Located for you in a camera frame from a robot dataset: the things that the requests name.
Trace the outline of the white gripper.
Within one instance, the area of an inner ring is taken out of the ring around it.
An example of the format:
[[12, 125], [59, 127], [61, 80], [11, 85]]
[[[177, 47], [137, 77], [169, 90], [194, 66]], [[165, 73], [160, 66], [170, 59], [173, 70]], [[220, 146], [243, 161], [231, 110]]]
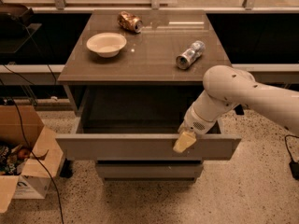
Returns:
[[177, 153], [184, 152], [196, 142], [196, 135], [207, 133], [221, 115], [236, 106], [236, 103], [218, 100], [203, 91], [186, 111], [178, 128], [179, 136], [173, 150]]

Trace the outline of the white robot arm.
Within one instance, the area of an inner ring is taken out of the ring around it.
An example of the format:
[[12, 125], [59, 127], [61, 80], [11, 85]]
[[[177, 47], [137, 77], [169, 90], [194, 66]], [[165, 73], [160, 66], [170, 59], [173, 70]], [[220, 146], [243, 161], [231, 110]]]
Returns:
[[173, 150], [184, 152], [207, 133], [217, 119], [245, 105], [289, 132], [299, 135], [299, 92], [265, 85], [254, 76], [230, 66], [216, 65], [203, 77], [204, 90], [188, 108], [178, 128]]

